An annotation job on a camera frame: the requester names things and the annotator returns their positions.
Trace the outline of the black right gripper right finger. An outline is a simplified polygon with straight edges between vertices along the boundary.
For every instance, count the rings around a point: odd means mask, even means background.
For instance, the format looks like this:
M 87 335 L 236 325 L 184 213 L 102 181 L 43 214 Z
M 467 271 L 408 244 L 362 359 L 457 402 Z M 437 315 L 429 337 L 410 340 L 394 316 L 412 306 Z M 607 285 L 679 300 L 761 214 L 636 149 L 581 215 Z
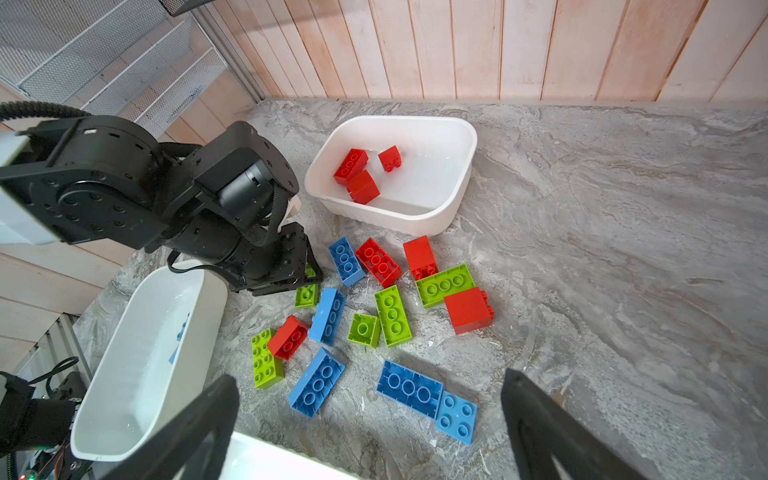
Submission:
M 572 479 L 643 477 L 523 372 L 505 371 L 501 405 L 522 479 L 558 479 L 557 465 Z

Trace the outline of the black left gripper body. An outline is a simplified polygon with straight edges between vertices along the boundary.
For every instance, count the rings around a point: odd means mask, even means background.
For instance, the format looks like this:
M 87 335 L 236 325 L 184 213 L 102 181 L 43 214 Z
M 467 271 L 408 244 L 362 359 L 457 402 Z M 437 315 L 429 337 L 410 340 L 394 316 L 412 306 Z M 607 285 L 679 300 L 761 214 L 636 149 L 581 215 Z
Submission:
M 323 281 L 323 271 L 309 238 L 296 222 L 283 227 L 277 240 L 265 247 L 241 240 L 231 253 L 214 264 L 176 267 L 174 262 L 180 255 L 173 250 L 167 257 L 167 268 L 171 272 L 210 271 L 225 280 L 232 291 L 246 290 L 255 297 L 319 285 Z

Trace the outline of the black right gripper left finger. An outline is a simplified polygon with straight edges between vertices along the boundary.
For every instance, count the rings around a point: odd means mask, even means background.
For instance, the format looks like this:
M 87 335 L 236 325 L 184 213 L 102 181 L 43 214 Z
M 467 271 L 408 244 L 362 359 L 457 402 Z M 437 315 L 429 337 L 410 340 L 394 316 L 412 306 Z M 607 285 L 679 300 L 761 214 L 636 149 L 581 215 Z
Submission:
M 222 375 L 108 479 L 217 479 L 239 409 L 236 380 Z

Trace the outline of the small red lego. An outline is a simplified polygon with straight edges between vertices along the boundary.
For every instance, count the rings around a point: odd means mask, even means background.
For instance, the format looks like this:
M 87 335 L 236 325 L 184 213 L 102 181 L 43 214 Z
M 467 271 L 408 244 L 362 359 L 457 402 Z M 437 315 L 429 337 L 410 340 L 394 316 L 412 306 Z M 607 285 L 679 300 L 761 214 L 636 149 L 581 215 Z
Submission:
M 402 165 L 402 156 L 396 145 L 380 152 L 378 158 L 386 173 L 390 173 Z

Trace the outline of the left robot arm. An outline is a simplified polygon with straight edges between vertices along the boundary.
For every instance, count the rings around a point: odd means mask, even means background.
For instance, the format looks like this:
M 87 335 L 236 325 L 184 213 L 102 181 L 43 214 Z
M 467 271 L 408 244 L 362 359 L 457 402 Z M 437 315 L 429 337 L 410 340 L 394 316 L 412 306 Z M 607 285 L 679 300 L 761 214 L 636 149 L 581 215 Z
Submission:
M 138 124 L 42 101 L 1 106 L 33 118 L 1 158 L 8 244 L 109 239 L 196 268 L 255 296 L 296 290 L 324 275 L 303 227 L 290 220 L 299 191 L 282 153 L 237 121 L 204 145 L 161 142 Z

